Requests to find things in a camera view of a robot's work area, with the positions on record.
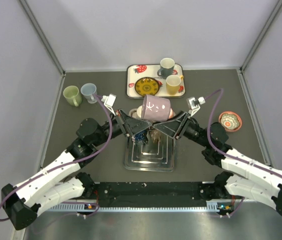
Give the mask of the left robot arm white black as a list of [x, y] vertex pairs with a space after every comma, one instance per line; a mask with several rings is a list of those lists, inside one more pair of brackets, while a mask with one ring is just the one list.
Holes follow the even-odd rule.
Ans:
[[15, 230], [31, 225], [46, 210], [73, 198], [90, 198], [94, 182], [87, 173], [80, 172], [111, 139], [124, 134], [129, 137], [149, 129], [148, 120], [128, 116], [123, 110], [107, 115], [100, 125], [93, 118], [84, 119], [76, 131], [77, 138], [53, 162], [29, 179], [1, 189], [0, 209]]

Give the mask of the mauve purple mug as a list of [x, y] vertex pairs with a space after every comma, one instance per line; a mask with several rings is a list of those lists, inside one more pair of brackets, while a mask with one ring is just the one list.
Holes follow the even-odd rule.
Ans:
[[165, 122], [171, 113], [171, 102], [167, 98], [147, 94], [142, 103], [141, 118], [150, 122]]

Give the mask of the dark blue mug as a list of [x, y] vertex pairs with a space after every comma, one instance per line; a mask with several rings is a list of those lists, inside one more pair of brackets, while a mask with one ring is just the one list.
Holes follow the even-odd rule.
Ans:
[[148, 143], [148, 137], [147, 137], [147, 131], [142, 131], [137, 133], [133, 136], [133, 141], [137, 144], [147, 144]]

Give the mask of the pink mug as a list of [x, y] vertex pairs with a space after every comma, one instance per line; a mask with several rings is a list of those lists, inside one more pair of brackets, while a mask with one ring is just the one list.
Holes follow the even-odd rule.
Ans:
[[170, 108], [168, 119], [171, 119], [171, 118], [173, 118], [174, 116], [175, 116], [175, 112], [173, 111], [172, 108]]

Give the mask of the cream white mug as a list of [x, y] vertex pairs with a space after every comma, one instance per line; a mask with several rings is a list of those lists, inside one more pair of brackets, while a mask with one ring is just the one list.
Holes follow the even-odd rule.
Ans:
[[143, 111], [143, 106], [140, 105], [135, 111], [135, 117], [138, 119], [142, 119], [142, 111]]

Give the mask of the black gold mug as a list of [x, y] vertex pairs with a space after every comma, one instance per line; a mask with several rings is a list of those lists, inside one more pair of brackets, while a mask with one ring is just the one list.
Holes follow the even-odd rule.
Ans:
[[149, 130], [149, 134], [150, 134], [150, 138], [154, 143], [159, 143], [161, 141], [162, 138], [162, 133], [154, 128], [151, 128]]

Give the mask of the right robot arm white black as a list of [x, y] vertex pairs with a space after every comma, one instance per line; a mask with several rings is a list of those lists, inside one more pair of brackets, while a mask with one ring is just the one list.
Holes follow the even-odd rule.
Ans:
[[205, 160], [228, 172], [225, 180], [214, 185], [218, 197], [248, 198], [273, 208], [282, 216], [282, 170], [247, 157], [228, 145], [229, 137], [220, 123], [202, 128], [188, 113], [181, 111], [153, 127], [171, 138], [186, 137], [203, 146], [201, 153]]

